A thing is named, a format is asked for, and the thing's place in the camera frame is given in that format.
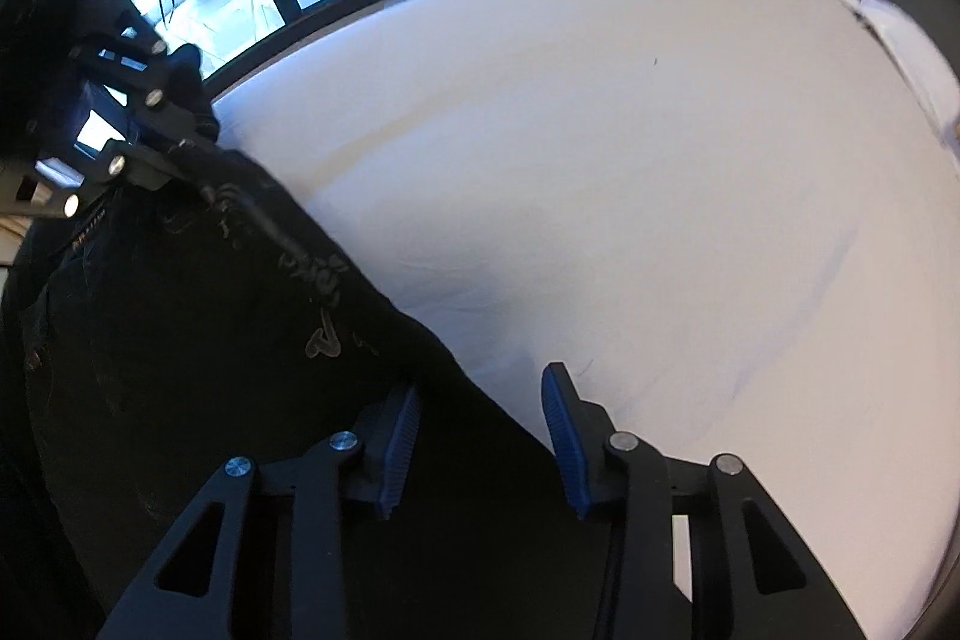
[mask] white bed sheet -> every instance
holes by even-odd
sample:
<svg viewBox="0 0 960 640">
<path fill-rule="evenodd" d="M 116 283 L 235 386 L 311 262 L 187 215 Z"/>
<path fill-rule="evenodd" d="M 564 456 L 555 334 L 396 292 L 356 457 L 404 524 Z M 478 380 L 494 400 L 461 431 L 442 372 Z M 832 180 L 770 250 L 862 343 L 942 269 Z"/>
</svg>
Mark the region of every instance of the white bed sheet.
<svg viewBox="0 0 960 640">
<path fill-rule="evenodd" d="M 960 182 L 839 1 L 410 1 L 216 109 L 529 431 L 563 360 L 667 455 L 739 453 L 904 636 L 960 493 Z"/>
</svg>

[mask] metal screw head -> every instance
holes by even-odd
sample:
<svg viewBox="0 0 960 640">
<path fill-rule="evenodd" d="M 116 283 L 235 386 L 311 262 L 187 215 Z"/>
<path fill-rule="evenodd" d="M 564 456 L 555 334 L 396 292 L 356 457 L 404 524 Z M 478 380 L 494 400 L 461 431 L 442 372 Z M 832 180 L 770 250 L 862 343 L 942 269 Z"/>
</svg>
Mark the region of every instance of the metal screw head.
<svg viewBox="0 0 960 640">
<path fill-rule="evenodd" d="M 224 464 L 224 472 L 230 477 L 243 477 L 253 469 L 253 463 L 246 456 L 234 456 Z"/>
<path fill-rule="evenodd" d="M 632 451 L 640 445 L 640 438 L 630 432 L 614 432 L 608 442 L 614 451 Z"/>
<path fill-rule="evenodd" d="M 77 196 L 77 194 L 67 196 L 66 201 L 64 201 L 64 215 L 66 215 L 67 218 L 73 218 L 79 209 L 80 196 Z"/>
<path fill-rule="evenodd" d="M 337 432 L 330 437 L 330 447 L 335 451 L 349 451 L 357 447 L 359 441 L 353 432 Z"/>
<path fill-rule="evenodd" d="M 717 469 L 724 475 L 739 475 L 743 471 L 743 461 L 738 456 L 733 456 L 733 453 L 723 453 L 722 456 L 717 456 Z"/>
<path fill-rule="evenodd" d="M 123 167 L 127 165 L 127 159 L 122 155 L 115 156 L 112 161 L 110 161 L 109 166 L 107 166 L 107 174 L 111 177 L 117 177 L 120 172 L 123 172 Z"/>
</svg>

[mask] bed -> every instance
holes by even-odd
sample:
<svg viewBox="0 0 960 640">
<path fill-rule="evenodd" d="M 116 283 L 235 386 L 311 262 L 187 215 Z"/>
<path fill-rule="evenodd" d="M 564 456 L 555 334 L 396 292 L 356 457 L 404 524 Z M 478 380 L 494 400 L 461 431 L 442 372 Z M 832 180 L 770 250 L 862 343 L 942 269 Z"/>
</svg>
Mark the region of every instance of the bed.
<svg viewBox="0 0 960 640">
<path fill-rule="evenodd" d="M 868 637 L 913 626 L 960 493 L 960 182 L 841 2 L 408 1 L 216 110 L 544 443 L 563 360 L 666 455 L 742 456 Z"/>
</svg>

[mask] black jeans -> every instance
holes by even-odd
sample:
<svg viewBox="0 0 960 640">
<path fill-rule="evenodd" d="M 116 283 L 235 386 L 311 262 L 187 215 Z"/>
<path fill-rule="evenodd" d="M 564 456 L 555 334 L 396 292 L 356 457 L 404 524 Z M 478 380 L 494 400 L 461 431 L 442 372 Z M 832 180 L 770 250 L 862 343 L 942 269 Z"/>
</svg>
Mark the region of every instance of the black jeans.
<svg viewBox="0 0 960 640">
<path fill-rule="evenodd" d="M 0 622 L 32 634 L 0 633 L 90 637 L 226 458 L 299 456 L 404 377 L 424 402 L 404 500 L 344 540 L 354 634 L 589 636 L 607 531 L 439 340 L 359 272 L 339 292 L 325 309 L 176 185 L 32 228 L 0 324 L 0 513 L 28 519 L 0 524 L 0 578 L 31 594 Z"/>
</svg>

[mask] mattress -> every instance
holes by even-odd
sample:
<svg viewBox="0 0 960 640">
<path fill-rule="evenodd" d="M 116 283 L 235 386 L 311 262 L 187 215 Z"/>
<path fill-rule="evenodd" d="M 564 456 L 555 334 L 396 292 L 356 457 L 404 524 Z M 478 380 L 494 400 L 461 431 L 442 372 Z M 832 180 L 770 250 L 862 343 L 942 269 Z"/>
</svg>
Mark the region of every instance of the mattress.
<svg viewBox="0 0 960 640">
<path fill-rule="evenodd" d="M 960 492 L 960 182 L 838 0 L 407 1 L 216 109 L 530 432 L 562 360 L 666 455 L 742 456 L 868 637 L 912 626 Z"/>
</svg>

